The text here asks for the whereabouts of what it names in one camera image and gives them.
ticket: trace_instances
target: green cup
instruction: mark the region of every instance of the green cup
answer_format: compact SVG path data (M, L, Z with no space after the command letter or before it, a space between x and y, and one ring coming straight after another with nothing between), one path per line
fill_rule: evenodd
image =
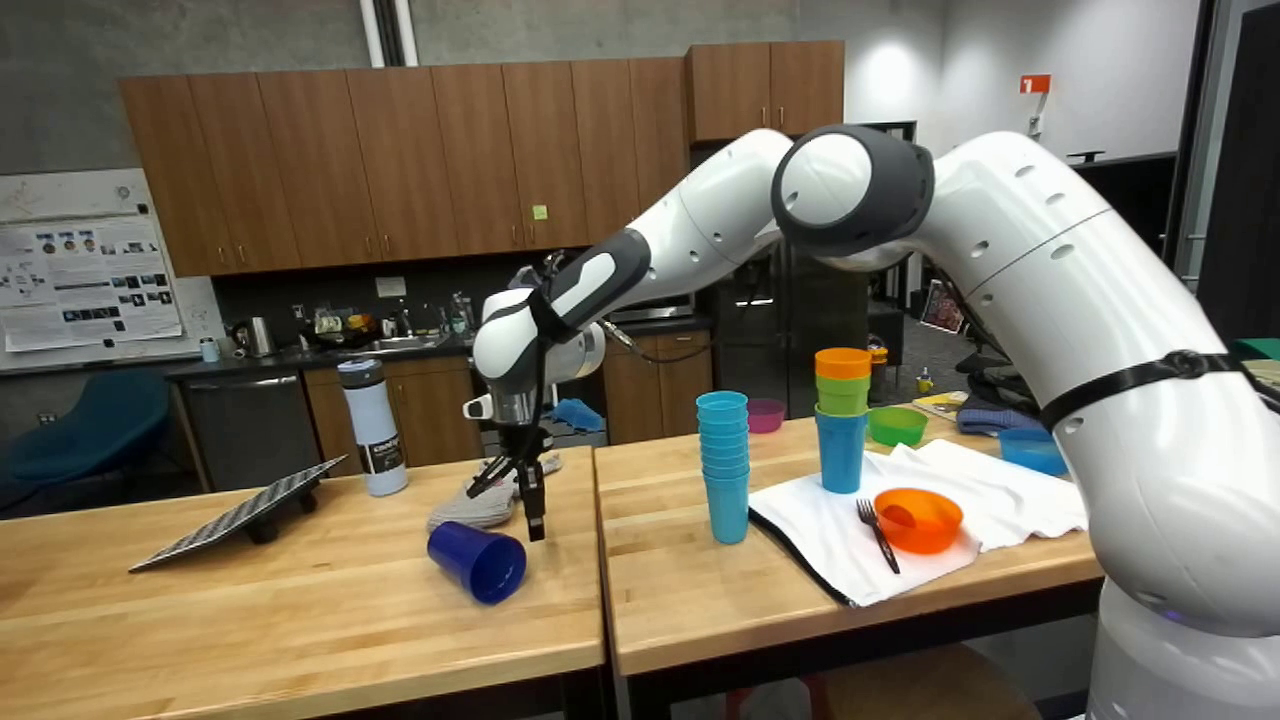
M862 417L870 414L873 380L815 380L815 414Z

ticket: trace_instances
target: orange bowl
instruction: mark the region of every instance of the orange bowl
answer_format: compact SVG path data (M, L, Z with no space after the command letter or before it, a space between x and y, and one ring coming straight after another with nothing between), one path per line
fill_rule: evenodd
M954 497L891 489L877 497L877 524L891 550L931 555L955 546L965 513Z

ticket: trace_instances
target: countertop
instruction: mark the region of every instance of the countertop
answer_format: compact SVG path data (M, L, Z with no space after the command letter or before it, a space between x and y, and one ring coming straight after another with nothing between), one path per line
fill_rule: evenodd
M751 489L815 473L813 417L751 435ZM946 608L1101 581L1088 535L986 554L877 608L837 604L770 531L717 546L710 531L695 435L595 450L609 620L620 676L725 661L813 637L865 633Z
M427 513L475 459L411 469L400 497L319 480L282 539L241 535L158 571L132 564L251 492L0 524L0 715L331 715L606 664L595 475L559 450L549 539L505 604L425 555Z

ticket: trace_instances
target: orange cup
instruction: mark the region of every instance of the orange cup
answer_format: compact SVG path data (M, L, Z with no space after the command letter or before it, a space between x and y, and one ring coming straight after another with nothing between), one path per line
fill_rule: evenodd
M870 347L822 347L813 357L813 373L822 380L865 380L865 375L873 375L873 354Z

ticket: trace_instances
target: wall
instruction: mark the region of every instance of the wall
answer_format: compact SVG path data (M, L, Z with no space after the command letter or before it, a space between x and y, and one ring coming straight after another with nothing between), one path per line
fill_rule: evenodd
M1171 149L1195 0L411 0L425 65L681 58L720 40L847 46L847 120L919 120L946 152L1025 128L1019 73L1057 73L1049 149ZM0 175L138 166L115 78L359 69L355 0L8 0Z

